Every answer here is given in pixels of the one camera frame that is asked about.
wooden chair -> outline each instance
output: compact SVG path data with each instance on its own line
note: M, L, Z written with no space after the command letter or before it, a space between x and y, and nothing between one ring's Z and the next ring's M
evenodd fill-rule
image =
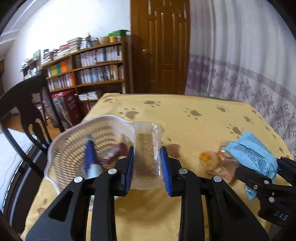
M25 218L44 176L43 170L47 162L47 151L52 142L44 118L40 110L32 102L32 94L37 94L40 97L43 116L45 116L43 100L48 101L47 103L50 104L57 120L59 130L61 132L65 131L50 97L47 80L42 70L38 75L19 82L0 97L0 125L2 131L16 152L24 160L13 178L3 209L5 218L16 232L23 231ZM14 107L20 113L21 126L25 134L33 142L33 147L28 154L23 152L3 123L3 118ZM32 128L36 136L35 138L30 134L29 126Z

curtain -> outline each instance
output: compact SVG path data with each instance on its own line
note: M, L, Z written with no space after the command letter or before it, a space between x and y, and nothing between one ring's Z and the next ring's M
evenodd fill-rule
M296 158L296 41L266 0L191 0L185 94L243 101Z

light blue snack package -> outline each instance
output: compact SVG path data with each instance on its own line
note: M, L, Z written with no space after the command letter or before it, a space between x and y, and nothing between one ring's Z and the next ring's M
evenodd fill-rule
M276 158L251 132L244 132L242 137L235 142L230 142L225 150L240 164L264 176L275 180L278 170ZM252 201L257 192L246 185L248 200Z

white mattress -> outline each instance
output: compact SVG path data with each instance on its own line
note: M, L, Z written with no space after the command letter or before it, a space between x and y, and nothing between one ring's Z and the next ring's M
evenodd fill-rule
M28 153L33 143L25 133L9 129L9 132L22 148L24 153ZM17 154L9 143L4 133L0 134L0 209L3 212L5 198L13 176L22 164L23 159Z

yellow tablecloth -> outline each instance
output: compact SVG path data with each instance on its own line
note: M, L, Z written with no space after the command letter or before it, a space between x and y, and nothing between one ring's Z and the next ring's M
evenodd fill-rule
M85 120L104 114L161 124L165 129L162 145L166 146L169 155L201 177L210 178L211 175L199 165L199 153L216 150L222 141L235 141L243 131L254 133L275 157L292 157L279 135L246 103L178 95L105 94ZM276 184L288 183L277 175ZM231 187L269 230L270 223L257 215L258 199L247 201L244 183L235 180ZM27 216L23 239L56 196L53 186L44 179ZM131 190L127 197L115 202L118 240L178 240L180 204L180 197L168 197L162 189ZM207 220L205 227L208 240ZM89 239L90 225L86 240Z

